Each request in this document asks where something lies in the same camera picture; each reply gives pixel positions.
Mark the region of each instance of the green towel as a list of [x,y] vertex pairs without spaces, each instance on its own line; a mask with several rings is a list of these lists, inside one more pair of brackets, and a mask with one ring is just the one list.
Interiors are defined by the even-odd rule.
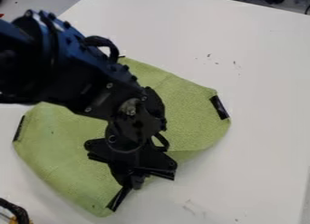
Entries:
[[[163,135],[170,141],[168,155],[178,164],[212,146],[228,130],[230,119],[221,120],[209,100],[217,95],[215,90],[128,58],[121,58],[120,63],[129,65],[139,83],[155,89],[164,101],[168,130]],[[42,102],[25,115],[14,145],[52,188],[92,214],[105,217],[111,213],[107,204],[121,186],[106,164],[88,160],[83,144],[102,138],[106,125],[106,121]]]

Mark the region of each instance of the table surface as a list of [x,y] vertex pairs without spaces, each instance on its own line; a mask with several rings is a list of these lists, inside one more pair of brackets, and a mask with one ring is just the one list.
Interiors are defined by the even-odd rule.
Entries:
[[301,223],[310,164],[310,18],[228,0],[82,0],[62,16],[128,57],[218,90],[232,126],[216,147],[98,219],[16,156],[28,108],[1,106],[0,194],[34,223]]

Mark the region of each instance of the cable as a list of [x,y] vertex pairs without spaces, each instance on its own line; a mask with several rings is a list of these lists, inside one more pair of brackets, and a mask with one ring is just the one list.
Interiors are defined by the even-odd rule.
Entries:
[[309,9],[310,9],[310,5],[306,8],[306,10],[305,10],[305,15],[308,15]]
[[8,202],[7,200],[0,198],[0,207],[5,208],[9,210],[11,213],[13,213],[16,216],[16,220],[18,224],[29,224],[30,220],[28,217],[28,213],[25,209],[16,206],[15,204],[12,204]]

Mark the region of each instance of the black fabric tag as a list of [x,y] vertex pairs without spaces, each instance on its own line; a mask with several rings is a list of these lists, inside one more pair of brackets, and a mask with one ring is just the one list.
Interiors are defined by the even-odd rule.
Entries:
[[15,136],[13,138],[13,141],[17,141],[18,140],[19,134],[20,134],[20,132],[22,130],[23,122],[24,122],[24,116],[22,117],[21,121],[18,124],[18,127],[17,127],[16,133],[15,133]]
[[229,114],[225,110],[225,108],[224,108],[222,102],[220,101],[220,99],[218,98],[218,96],[211,97],[210,100],[211,100],[214,108],[217,110],[218,116],[221,120],[229,118]]

